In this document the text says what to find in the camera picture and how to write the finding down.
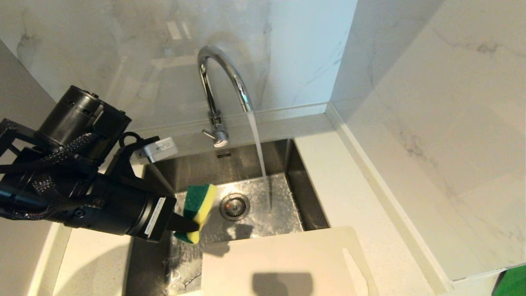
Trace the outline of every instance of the water splash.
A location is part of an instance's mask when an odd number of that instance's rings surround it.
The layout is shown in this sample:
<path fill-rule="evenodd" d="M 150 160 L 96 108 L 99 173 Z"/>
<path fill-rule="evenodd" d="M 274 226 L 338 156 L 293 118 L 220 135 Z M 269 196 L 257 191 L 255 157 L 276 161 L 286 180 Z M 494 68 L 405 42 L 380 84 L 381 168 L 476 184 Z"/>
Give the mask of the water splash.
<path fill-rule="evenodd" d="M 259 156 L 259 165 L 261 166 L 261 174 L 263 175 L 263 179 L 265 180 L 265 186 L 268 188 L 266 190 L 266 194 L 268 197 L 268 207 L 269 212 L 272 210 L 272 202 L 271 202 L 271 194 L 270 194 L 270 184 L 269 180 L 267 178 L 267 171 L 265 170 L 265 163 L 263 162 L 263 152 L 261 150 L 261 141 L 259 139 L 259 132 L 258 127 L 256 125 L 256 118 L 254 117 L 254 112 L 250 111 L 247 112 L 248 116 L 248 122 L 250 122 L 250 128 L 252 129 L 252 134 L 254 135 L 254 141 L 256 142 L 256 149 L 258 151 Z"/>

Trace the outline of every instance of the faucet handle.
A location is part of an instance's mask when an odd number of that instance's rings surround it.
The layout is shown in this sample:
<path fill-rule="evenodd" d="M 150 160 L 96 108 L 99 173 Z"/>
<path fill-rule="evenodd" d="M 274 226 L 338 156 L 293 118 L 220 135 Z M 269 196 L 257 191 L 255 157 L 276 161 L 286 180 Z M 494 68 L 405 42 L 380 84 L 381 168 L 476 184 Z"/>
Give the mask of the faucet handle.
<path fill-rule="evenodd" d="M 217 137 L 214 136 L 212 133 L 210 133 L 209 131 L 207 130 L 202 130 L 201 131 L 202 133 L 204 133 L 205 135 L 209 136 L 210 138 L 214 139 L 214 140 L 217 140 Z"/>

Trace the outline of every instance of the stainless steel sink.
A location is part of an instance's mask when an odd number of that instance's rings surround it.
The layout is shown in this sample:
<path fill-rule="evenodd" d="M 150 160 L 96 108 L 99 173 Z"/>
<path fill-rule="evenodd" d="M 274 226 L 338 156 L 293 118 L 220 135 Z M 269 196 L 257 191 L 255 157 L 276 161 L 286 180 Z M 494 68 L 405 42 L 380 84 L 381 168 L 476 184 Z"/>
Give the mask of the stainless steel sink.
<path fill-rule="evenodd" d="M 329 227 L 294 141 L 261 146 L 269 175 L 266 180 L 261 177 L 255 145 L 155 164 L 175 189 L 176 212 L 182 213 L 189 185 L 215 184 L 218 196 L 198 244 L 178 241 L 169 232 L 158 244 L 133 239 L 125 295 L 199 290 L 206 244 Z M 148 170 L 145 179 L 161 187 Z"/>

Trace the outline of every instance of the robotic arm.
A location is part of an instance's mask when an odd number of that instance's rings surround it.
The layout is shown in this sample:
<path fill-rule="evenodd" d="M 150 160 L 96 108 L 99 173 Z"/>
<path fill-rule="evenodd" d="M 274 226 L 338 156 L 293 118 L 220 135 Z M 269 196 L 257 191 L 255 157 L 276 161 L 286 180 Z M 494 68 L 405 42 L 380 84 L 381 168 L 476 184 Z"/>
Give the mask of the robotic arm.
<path fill-rule="evenodd" d="M 132 120 L 75 86 L 57 103 L 38 131 L 4 119 L 0 156 L 8 149 L 13 164 L 0 165 L 0 217 L 50 220 L 73 228 L 128 234 L 158 242 L 165 230 L 191 232 L 199 225 L 174 213 L 176 199 L 150 188 L 133 173 L 130 157 L 159 137 L 125 132 Z M 135 143 L 124 144 L 133 136 Z M 19 150 L 21 140 L 32 145 Z M 100 165 L 113 146 L 120 149 L 104 174 Z"/>

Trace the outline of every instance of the marble backsplash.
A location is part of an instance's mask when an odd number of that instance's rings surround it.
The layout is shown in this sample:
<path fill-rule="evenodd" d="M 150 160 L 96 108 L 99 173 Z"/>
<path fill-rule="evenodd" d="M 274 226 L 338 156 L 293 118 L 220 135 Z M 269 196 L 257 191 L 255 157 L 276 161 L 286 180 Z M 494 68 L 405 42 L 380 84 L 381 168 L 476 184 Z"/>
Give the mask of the marble backsplash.
<path fill-rule="evenodd" d="M 205 120 L 204 45 L 238 66 L 256 110 L 330 99 L 356 0 L 0 1 L 0 38 L 58 100 L 73 84 L 125 110 L 133 129 Z M 242 112 L 211 67 L 218 105 Z"/>
<path fill-rule="evenodd" d="M 376 34 L 353 24 L 332 95 L 453 280 L 526 262 L 525 13 L 519 0 L 446 0 L 412 41 L 388 34 L 404 17 L 369 22 Z"/>

